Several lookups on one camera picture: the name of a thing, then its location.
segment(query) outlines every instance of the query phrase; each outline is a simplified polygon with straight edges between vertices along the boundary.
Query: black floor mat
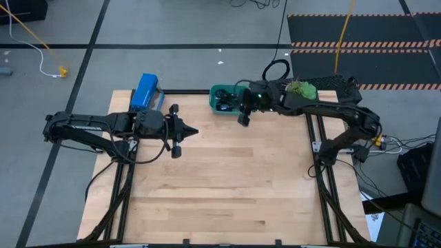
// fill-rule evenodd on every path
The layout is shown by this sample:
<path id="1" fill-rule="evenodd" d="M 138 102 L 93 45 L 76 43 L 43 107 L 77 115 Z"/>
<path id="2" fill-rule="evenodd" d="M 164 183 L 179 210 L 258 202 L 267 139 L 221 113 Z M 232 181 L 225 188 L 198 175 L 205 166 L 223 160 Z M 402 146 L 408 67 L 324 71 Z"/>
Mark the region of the black floor mat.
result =
<path id="1" fill-rule="evenodd" d="M 293 77 L 334 75 L 335 50 L 293 50 Z M 427 50 L 341 50 L 338 74 L 354 76 L 362 89 L 434 89 L 440 79 Z"/>
<path id="2" fill-rule="evenodd" d="M 415 13 L 413 18 L 425 40 L 441 39 L 441 13 Z"/>
<path id="3" fill-rule="evenodd" d="M 340 38 L 346 15 L 291 14 L 288 26 L 291 42 L 337 42 Z M 379 47 L 394 47 L 396 42 L 423 42 L 420 31 L 411 15 L 353 15 L 350 17 L 343 41 L 382 43 Z"/>

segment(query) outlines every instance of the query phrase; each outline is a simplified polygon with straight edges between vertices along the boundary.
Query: teal container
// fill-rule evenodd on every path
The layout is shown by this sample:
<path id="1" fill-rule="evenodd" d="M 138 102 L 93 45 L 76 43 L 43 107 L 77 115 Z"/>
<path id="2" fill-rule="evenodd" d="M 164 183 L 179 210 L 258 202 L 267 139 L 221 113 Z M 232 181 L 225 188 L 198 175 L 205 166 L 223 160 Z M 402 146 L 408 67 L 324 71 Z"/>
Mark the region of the teal container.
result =
<path id="1" fill-rule="evenodd" d="M 247 88 L 247 86 L 237 85 L 236 86 L 236 94 L 243 89 Z M 213 113 L 221 114 L 221 115 L 239 115 L 239 109 L 233 109 L 233 111 L 218 111 L 216 109 L 216 103 L 218 100 L 216 99 L 216 95 L 214 94 L 217 90 L 224 89 L 227 93 L 233 94 L 234 85 L 215 85 L 211 89 L 209 89 L 209 106 L 212 108 Z"/>

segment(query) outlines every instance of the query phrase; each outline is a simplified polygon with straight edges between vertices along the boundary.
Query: wooden tabletop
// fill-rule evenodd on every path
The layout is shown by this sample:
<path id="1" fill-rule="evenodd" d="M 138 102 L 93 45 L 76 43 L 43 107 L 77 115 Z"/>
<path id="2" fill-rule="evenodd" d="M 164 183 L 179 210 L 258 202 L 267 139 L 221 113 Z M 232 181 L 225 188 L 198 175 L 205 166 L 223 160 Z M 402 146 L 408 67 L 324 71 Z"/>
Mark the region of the wooden tabletop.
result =
<path id="1" fill-rule="evenodd" d="M 336 101 L 335 92 L 319 96 Z M 129 102 L 130 91 L 115 91 L 109 113 L 127 111 Z M 316 181 L 307 175 L 313 161 L 304 116 L 255 113 L 245 128 L 236 116 L 212 114 L 208 95 L 167 95 L 163 112 L 173 103 L 179 104 L 179 117 L 199 134 L 181 143 L 180 158 L 164 153 L 154 163 L 136 166 L 124 242 L 180 244 L 189 238 L 192 244 L 270 245 L 275 239 L 284 245 L 326 244 Z M 324 123 L 328 138 L 344 131 L 339 119 L 324 118 Z M 161 145 L 141 141 L 137 160 L 154 157 Z M 338 158 L 352 163 L 349 155 Z M 94 174 L 109 161 L 107 155 L 98 155 Z M 116 165 L 91 186 L 79 238 L 108 209 L 115 173 Z M 339 162 L 334 174 L 342 210 L 369 239 L 356 175 Z"/>

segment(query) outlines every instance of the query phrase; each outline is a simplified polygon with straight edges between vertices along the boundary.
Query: yellow cable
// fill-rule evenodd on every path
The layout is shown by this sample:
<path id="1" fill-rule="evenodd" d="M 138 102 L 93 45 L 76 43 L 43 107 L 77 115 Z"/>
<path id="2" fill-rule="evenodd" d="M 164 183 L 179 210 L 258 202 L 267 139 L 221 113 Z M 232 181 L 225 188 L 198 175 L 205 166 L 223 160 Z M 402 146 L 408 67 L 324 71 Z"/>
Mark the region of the yellow cable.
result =
<path id="1" fill-rule="evenodd" d="M 345 25 L 343 26 L 342 34 L 340 35 L 340 40 L 338 41 L 337 54 L 336 54 L 336 66 L 334 68 L 334 73 L 337 73 L 338 56 L 340 55 L 340 48 L 342 46 L 342 40 L 343 40 L 343 37 L 344 37 L 345 32 L 346 32 L 346 27 L 347 27 L 347 23 L 349 22 L 349 17 L 351 16 L 351 13 L 352 13 L 352 10 L 353 10 L 353 7 L 355 6 L 355 4 L 356 4 L 356 0 L 352 0 L 351 7 L 349 7 L 349 13 L 347 13 Z"/>
<path id="2" fill-rule="evenodd" d="M 21 21 L 20 21 L 20 19 L 18 19 L 16 16 L 14 16 L 14 14 L 12 14 L 11 12 L 9 12 L 9 10 L 7 10 L 5 7 L 3 7 L 1 4 L 0 4 L 0 8 L 4 11 L 4 12 L 6 12 L 6 13 L 8 13 L 12 18 L 14 18 L 15 19 L 15 21 L 17 21 L 18 23 L 20 23 L 22 26 L 23 26 L 23 28 L 24 29 L 26 29 L 26 31 L 28 31 L 39 43 L 41 43 L 41 45 L 43 45 L 48 51 L 49 51 L 49 53 L 57 60 L 57 61 L 59 61 L 63 66 L 64 66 L 64 68 L 63 67 L 59 67 L 59 71 L 60 71 L 60 73 L 61 73 L 61 77 L 66 77 L 67 76 L 67 73 L 68 73 L 68 65 L 67 65 L 67 63 L 66 62 L 64 62 L 63 61 L 63 59 L 61 59 L 60 57 L 58 57 L 50 48 L 49 48 L 49 46 L 48 45 L 46 45 L 46 43 L 44 43 L 42 40 L 40 40 L 40 38 L 37 36 L 37 35 L 35 35 L 34 34 L 34 32 L 33 31 L 31 31 L 24 23 L 22 23 Z"/>

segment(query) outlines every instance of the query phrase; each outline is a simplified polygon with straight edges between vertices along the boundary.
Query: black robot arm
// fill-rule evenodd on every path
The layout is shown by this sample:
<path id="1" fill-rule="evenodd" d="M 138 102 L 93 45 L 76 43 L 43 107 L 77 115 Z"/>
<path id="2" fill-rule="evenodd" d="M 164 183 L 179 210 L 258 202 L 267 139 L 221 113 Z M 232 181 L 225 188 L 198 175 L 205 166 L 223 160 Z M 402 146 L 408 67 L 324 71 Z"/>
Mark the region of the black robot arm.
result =
<path id="1" fill-rule="evenodd" d="M 340 118 L 349 128 L 333 140 L 322 141 L 320 151 L 315 158 L 324 165 L 336 162 L 338 151 L 348 148 L 359 139 L 370 140 L 381 133 L 380 117 L 365 107 L 351 104 L 340 104 L 326 101 L 309 100 L 299 94 L 281 92 L 271 83 L 251 84 L 238 95 L 242 114 L 238 122 L 249 125 L 249 115 L 255 111 L 272 111 L 285 116 L 316 114 Z M 358 158 L 364 162 L 369 150 L 358 149 Z"/>
<path id="2" fill-rule="evenodd" d="M 177 104 L 173 104 L 169 114 L 165 116 L 155 110 L 111 113 L 107 116 L 57 112 L 55 115 L 46 116 L 47 123 L 43 135 L 45 141 L 52 143 L 73 140 L 89 145 L 92 149 L 106 152 L 113 160 L 120 163 L 127 162 L 120 155 L 129 151 L 130 143 L 126 141 L 127 138 L 161 139 L 165 142 L 167 150 L 172 151 L 172 158 L 178 158 L 181 156 L 179 143 L 184 138 L 197 134 L 198 130 L 184 124 L 177 112 Z M 123 140 L 110 141 L 88 131 L 108 132 Z M 167 143 L 168 139 L 173 142 L 172 148 Z"/>

